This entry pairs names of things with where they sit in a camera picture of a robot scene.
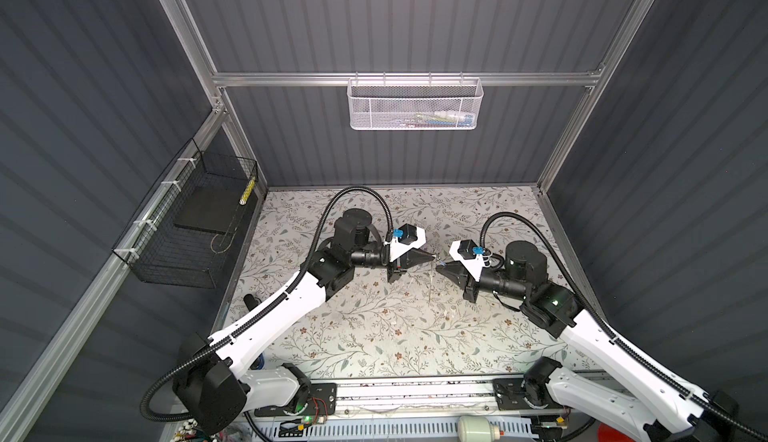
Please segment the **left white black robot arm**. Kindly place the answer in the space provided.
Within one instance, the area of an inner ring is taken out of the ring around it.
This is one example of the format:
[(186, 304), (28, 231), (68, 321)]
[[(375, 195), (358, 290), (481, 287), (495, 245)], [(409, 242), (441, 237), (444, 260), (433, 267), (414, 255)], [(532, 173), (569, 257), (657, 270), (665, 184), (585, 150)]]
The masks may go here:
[(409, 268), (433, 260), (423, 249), (425, 243), (425, 230), (411, 224), (382, 240), (370, 213), (346, 210), (336, 220), (333, 236), (310, 256), (305, 275), (293, 275), (238, 321), (185, 345), (181, 352), (185, 357), (214, 349), (173, 378), (173, 391), (189, 418), (213, 435), (245, 412), (276, 408), (302, 413), (311, 397), (309, 378), (291, 363), (267, 369), (257, 368), (256, 361), (294, 323), (351, 282), (356, 268), (383, 268), (393, 282)]

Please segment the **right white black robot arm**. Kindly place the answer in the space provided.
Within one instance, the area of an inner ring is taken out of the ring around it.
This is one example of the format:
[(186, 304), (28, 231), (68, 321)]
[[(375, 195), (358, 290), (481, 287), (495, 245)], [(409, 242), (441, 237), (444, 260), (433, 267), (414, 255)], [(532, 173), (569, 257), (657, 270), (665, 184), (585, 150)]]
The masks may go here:
[(437, 271), (459, 287), (465, 300), (476, 301), (482, 291), (518, 300), (517, 312), (587, 355), (623, 388), (617, 392), (542, 357), (521, 384), (530, 406), (576, 409), (634, 441), (734, 440), (735, 427), (727, 420), (738, 410), (734, 400), (723, 393), (708, 398), (700, 387), (601, 327), (574, 292), (549, 280), (547, 258), (533, 244), (511, 242), (498, 255), (465, 240), (453, 243), (449, 253), (451, 261)]

